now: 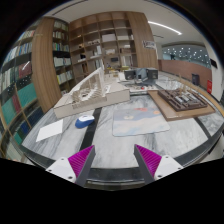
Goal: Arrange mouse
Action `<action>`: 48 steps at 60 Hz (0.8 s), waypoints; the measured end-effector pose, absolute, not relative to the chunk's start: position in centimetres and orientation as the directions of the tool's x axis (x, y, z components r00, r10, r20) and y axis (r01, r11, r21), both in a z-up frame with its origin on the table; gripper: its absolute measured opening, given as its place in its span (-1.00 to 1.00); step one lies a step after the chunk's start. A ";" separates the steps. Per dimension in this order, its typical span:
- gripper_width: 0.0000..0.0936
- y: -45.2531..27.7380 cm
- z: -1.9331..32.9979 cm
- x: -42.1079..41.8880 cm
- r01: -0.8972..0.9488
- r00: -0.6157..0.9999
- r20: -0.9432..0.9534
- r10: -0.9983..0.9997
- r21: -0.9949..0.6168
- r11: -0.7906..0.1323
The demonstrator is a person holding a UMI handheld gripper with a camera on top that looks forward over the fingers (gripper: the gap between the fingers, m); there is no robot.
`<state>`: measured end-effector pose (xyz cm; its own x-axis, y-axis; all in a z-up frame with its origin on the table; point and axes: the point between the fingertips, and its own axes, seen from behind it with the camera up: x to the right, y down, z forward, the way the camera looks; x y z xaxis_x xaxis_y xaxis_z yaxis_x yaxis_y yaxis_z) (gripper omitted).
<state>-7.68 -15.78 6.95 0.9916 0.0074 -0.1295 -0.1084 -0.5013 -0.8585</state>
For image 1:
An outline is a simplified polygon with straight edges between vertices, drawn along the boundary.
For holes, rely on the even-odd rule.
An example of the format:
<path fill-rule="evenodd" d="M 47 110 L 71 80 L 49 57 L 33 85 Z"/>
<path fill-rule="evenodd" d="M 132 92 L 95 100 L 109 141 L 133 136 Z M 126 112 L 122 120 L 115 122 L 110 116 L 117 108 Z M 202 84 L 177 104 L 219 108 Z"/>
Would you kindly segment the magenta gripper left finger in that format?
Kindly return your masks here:
<path fill-rule="evenodd" d="M 87 181 L 95 155 L 95 146 L 92 145 L 69 158 L 59 158 L 46 171 L 83 187 Z"/>

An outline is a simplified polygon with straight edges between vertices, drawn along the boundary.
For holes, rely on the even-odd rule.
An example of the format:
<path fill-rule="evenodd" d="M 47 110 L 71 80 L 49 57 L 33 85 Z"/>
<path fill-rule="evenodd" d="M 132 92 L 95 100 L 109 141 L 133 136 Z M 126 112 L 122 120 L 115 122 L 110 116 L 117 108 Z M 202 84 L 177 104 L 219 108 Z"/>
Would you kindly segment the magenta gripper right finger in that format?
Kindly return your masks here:
<path fill-rule="evenodd" d="M 171 156 L 160 156 L 137 144 L 134 145 L 134 155 L 145 184 L 164 178 L 183 168 L 183 166 Z"/>

